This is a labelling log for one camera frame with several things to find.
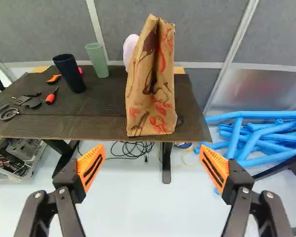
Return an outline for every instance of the black mesh table mat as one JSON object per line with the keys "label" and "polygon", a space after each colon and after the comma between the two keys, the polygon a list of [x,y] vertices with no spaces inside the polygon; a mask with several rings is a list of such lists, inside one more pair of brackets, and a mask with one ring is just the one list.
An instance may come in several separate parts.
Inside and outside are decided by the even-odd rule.
{"label": "black mesh table mat", "polygon": [[[188,75],[175,75],[175,102],[177,114],[184,117],[182,126],[170,135],[126,136],[125,87],[127,73],[122,66],[110,66],[110,76],[97,78],[92,66],[81,66],[87,90],[81,94],[70,91],[64,79],[55,85],[46,83],[54,74],[55,66],[43,73],[24,74],[0,93],[0,107],[10,104],[20,115],[10,121],[0,120],[0,137],[61,140],[114,140],[197,142],[211,141],[208,126],[192,93]],[[43,103],[31,110],[14,105],[12,97],[42,92],[46,96],[59,86],[53,105]]]}

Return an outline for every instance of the red-handled screwdriver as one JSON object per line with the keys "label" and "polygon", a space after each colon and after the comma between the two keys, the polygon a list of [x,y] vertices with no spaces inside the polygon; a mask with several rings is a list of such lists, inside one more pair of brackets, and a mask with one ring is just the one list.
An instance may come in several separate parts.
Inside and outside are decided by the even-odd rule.
{"label": "red-handled screwdriver", "polygon": [[56,100],[56,95],[57,95],[57,91],[59,89],[59,86],[56,87],[55,91],[52,94],[49,94],[46,99],[45,99],[45,103],[48,105],[51,105],[54,103],[54,101]]}

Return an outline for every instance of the brown paper bag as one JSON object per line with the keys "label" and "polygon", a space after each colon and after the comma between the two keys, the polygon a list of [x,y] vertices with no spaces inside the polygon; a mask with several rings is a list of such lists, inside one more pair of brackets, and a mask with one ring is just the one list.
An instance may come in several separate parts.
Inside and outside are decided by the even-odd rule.
{"label": "brown paper bag", "polygon": [[145,22],[128,65],[127,136],[174,132],[174,28],[152,14]]}

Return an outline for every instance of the black cup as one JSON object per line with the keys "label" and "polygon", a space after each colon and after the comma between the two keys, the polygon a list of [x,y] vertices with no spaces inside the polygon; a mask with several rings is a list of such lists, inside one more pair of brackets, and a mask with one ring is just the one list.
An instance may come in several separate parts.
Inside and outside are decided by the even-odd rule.
{"label": "black cup", "polygon": [[72,54],[57,55],[53,57],[53,61],[62,77],[65,78],[71,91],[81,93],[86,90],[77,62]]}

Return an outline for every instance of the gray fabric panel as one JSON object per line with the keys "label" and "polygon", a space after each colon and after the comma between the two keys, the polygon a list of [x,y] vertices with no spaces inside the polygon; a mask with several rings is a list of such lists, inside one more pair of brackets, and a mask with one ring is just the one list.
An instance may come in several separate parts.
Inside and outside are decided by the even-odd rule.
{"label": "gray fabric panel", "polygon": [[50,61],[60,53],[89,60],[95,42],[85,0],[0,0],[0,60]]}
{"label": "gray fabric panel", "polygon": [[203,111],[206,106],[219,72],[220,69],[185,69],[185,73],[189,75],[192,82],[194,97],[201,111]]}
{"label": "gray fabric panel", "polygon": [[140,34],[150,13],[176,24],[175,60],[223,62],[238,29],[246,0],[95,0],[110,60]]}
{"label": "gray fabric panel", "polygon": [[296,0],[261,0],[234,61],[296,66]]}

